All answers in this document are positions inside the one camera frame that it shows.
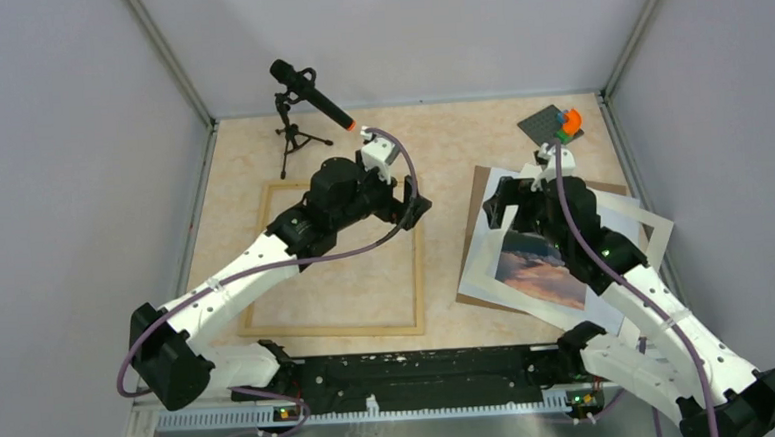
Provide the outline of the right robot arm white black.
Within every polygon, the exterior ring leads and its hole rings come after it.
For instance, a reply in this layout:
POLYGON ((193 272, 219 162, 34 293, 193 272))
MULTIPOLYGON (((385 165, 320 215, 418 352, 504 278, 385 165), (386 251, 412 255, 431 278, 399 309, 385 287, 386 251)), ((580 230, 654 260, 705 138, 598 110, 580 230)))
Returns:
POLYGON ((566 269, 637 326, 661 352, 652 360, 592 322, 566 332, 563 376, 604 377, 650 404, 683 437, 764 437, 775 429, 775 368, 762 371, 727 348, 662 282, 646 255, 604 226, 597 197, 572 176, 504 177, 484 201, 493 230, 542 236, 566 269))

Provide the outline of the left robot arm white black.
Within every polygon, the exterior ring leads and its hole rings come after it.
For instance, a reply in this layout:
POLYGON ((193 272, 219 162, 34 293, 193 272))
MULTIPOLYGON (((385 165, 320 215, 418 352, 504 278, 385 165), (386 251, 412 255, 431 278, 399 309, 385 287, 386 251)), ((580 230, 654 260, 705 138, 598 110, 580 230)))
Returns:
POLYGON ((116 377, 118 395, 156 396, 168 410, 196 401, 216 365, 203 351, 222 326, 266 292, 313 264, 377 249, 413 229, 431 208, 407 156, 403 197, 390 161, 332 157, 296 204, 281 212, 250 246, 197 288, 159 308, 144 303, 130 317, 129 348, 116 377))

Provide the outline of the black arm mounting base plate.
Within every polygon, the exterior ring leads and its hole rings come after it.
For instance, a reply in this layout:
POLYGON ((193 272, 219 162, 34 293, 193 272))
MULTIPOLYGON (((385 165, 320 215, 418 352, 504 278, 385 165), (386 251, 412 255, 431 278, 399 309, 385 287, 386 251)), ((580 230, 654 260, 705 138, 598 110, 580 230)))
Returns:
POLYGON ((431 411, 538 403, 553 388, 602 389, 555 345, 314 356, 284 362, 264 391, 300 398, 313 415, 431 411))

